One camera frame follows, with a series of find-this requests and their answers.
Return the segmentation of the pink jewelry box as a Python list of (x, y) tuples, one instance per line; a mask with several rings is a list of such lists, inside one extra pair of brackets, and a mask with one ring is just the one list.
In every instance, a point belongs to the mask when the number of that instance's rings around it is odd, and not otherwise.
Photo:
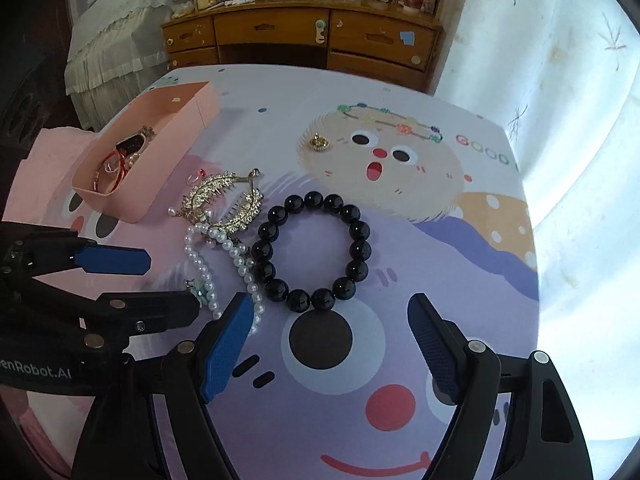
[(138, 222), (218, 114), (218, 96), (208, 82), (140, 94), (103, 128), (72, 177), (73, 189), (94, 211)]

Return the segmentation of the gold rhinestone hair clip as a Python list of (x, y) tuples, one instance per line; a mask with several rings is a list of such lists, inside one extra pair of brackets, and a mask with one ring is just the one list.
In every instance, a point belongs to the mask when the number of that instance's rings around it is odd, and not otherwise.
[(228, 236), (244, 232), (262, 212), (264, 196), (257, 186), (258, 168), (246, 176), (231, 171), (201, 177), (183, 195), (178, 207), (169, 207), (172, 218)]

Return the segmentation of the pink fluffy blanket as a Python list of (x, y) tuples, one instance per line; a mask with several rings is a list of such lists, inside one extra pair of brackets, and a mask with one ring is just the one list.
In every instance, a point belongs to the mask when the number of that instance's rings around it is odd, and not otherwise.
[(3, 220), (39, 223), (55, 190), (95, 137), (74, 127), (42, 128), (18, 166)]

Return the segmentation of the white lace covered furniture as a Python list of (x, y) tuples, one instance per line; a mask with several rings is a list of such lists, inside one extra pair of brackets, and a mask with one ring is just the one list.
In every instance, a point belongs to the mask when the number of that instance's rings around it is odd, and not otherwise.
[(66, 94), (81, 128), (98, 131), (167, 72), (162, 25), (190, 0), (92, 0), (72, 30)]

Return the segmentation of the white floral curtain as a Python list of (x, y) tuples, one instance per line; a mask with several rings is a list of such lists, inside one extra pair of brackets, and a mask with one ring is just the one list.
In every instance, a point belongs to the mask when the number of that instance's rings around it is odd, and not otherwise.
[(639, 447), (639, 33), (616, 0), (442, 0), (439, 99), (509, 137), (528, 203), (539, 347), (611, 479)]

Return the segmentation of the wooden desk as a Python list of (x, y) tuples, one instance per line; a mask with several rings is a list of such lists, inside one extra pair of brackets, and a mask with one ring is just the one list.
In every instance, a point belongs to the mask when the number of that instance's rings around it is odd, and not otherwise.
[(442, 25), (374, 0), (256, 0), (162, 26), (173, 68), (217, 64), (334, 70), (426, 91)]

